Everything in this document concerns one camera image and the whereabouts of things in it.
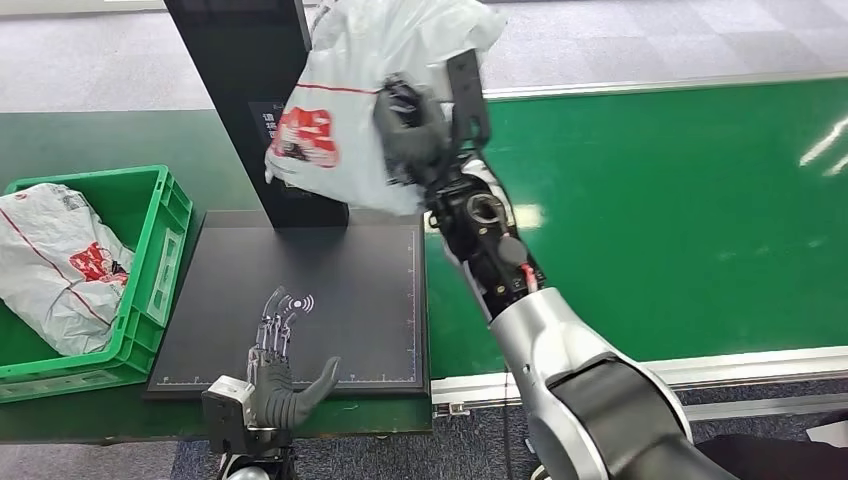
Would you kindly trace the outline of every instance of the black mat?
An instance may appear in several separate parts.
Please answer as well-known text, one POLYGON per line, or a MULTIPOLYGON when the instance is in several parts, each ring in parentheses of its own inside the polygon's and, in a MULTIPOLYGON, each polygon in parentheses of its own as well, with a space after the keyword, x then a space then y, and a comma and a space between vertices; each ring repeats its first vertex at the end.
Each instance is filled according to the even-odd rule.
POLYGON ((277 232, 263 215, 207 215, 147 397, 199 398, 222 374, 245 378, 263 307, 280 285, 298 311, 289 349, 298 387, 338 355, 337 395, 426 394, 420 217, 353 210, 346 229, 277 232))

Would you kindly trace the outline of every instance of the gray floor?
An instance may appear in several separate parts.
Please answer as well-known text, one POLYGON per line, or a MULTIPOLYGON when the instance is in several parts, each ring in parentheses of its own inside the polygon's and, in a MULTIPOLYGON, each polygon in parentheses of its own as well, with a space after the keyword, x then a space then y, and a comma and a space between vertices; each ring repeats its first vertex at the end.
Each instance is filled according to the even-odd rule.
MULTIPOLYGON (((493 6, 509 25, 484 66, 489 88, 848 71, 848 0, 493 6)), ((166 13, 0 19, 0 112, 211 107, 166 13)), ((526 478, 533 458, 521 443, 520 410, 510 409, 509 419, 509 440, 501 413, 487 410, 441 419, 433 435, 304 441, 300 471, 305 480, 526 478)), ((762 418, 694 429, 700 440, 745 431, 801 439, 818 421, 762 418)), ((214 464, 203 442, 0 446, 0 480, 200 480, 212 478, 214 464)))
MULTIPOLYGON (((488 88, 848 70, 848 0, 492 5, 488 88)), ((164 12, 0 19, 0 66, 0 112, 212 107, 164 12)))

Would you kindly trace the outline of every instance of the red logo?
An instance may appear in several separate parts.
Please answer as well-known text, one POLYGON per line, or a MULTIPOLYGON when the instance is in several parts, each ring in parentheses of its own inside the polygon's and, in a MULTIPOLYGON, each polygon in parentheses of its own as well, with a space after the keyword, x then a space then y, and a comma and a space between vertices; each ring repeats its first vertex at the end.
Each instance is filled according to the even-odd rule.
POLYGON ((332 118, 327 110, 292 108, 280 118, 271 147, 278 157, 296 158, 319 167, 339 164, 339 152, 330 136, 332 118))
POLYGON ((100 248, 97 242, 69 259, 71 266, 85 276, 86 282, 100 281, 103 283, 119 282, 127 284, 127 271, 112 259, 112 254, 105 248, 100 248))

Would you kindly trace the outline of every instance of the black panel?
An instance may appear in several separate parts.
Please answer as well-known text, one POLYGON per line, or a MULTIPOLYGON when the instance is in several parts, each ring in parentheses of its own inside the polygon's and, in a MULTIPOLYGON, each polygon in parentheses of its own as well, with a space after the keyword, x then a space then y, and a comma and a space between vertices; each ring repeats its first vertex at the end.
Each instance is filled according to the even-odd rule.
POLYGON ((601 360, 551 388, 589 433, 613 480, 733 480, 686 438, 654 383, 601 360))
POLYGON ((269 141, 257 128, 251 104, 284 104, 300 77, 310 48, 300 0, 165 4, 272 225, 344 225, 343 203, 287 188, 279 180, 269 185, 264 178, 269 141))
POLYGON ((297 387, 339 355, 339 395, 425 394, 420 217, 354 210, 346 228, 282 230, 263 217, 207 215, 148 396, 199 398, 220 375, 245 379, 263 307, 280 285, 298 311, 289 349, 297 387))

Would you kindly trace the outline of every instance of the tiled floor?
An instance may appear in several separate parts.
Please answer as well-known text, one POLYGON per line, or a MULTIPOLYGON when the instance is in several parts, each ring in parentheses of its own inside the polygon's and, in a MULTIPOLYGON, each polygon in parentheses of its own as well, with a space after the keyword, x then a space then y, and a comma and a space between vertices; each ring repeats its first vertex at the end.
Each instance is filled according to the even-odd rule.
MULTIPOLYGON (((488 88, 848 71, 848 0, 492 6, 488 88)), ((165 12, 0 19, 0 112, 211 107, 165 12)))

